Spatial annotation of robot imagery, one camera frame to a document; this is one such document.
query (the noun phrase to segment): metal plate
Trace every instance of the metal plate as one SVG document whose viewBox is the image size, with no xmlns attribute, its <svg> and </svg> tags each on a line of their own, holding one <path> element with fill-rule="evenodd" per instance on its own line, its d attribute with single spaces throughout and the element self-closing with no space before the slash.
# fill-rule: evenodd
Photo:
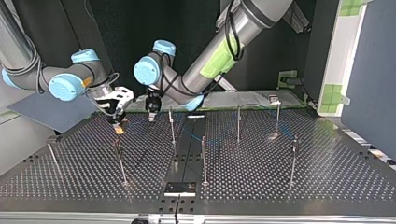
<svg viewBox="0 0 396 224">
<path fill-rule="evenodd" d="M 184 114 L 174 115 L 176 136 L 179 136 L 184 118 Z M 33 199 L 44 204 L 63 200 L 83 203 L 139 201 L 140 206 L 155 202 L 174 155 L 168 115 L 159 115 L 154 123 L 147 121 L 147 114 L 128 115 L 127 119 L 130 125 L 121 136 L 121 143 L 129 186 L 122 184 L 120 165 L 113 152 L 114 130 L 106 117 L 98 116 L 54 147 L 59 169 L 51 155 L 44 154 L 0 187 L 0 199 Z"/>
<path fill-rule="evenodd" d="M 275 111 L 241 116 L 238 144 L 236 112 L 206 113 L 209 186 L 201 186 L 200 212 L 396 215 L 396 173 L 315 111 L 282 110 L 277 134 Z M 301 151 L 291 185 L 294 135 Z M 372 203 L 384 207 L 370 208 Z"/>
<path fill-rule="evenodd" d="M 206 137 L 208 186 L 199 182 L 201 162 L 174 162 L 167 114 L 155 124 L 134 114 L 123 136 L 131 180 L 126 188 L 112 152 L 114 133 L 97 117 L 55 148 L 59 170 L 46 152 L 1 185 L 0 211 L 168 213 L 175 204 L 163 190 L 172 180 L 167 177 L 180 170 L 178 179 L 198 181 L 196 197 L 180 201 L 183 213 L 396 216 L 396 173 L 313 110 L 282 110 L 277 135 L 275 110 L 242 111 L 239 144 L 236 111 L 206 112 L 206 119 L 187 122 L 186 114 L 174 117 L 177 153 L 199 155 L 199 140 Z M 190 126 L 182 128 L 184 123 Z M 291 186 L 296 134 L 301 152 Z"/>
</svg>

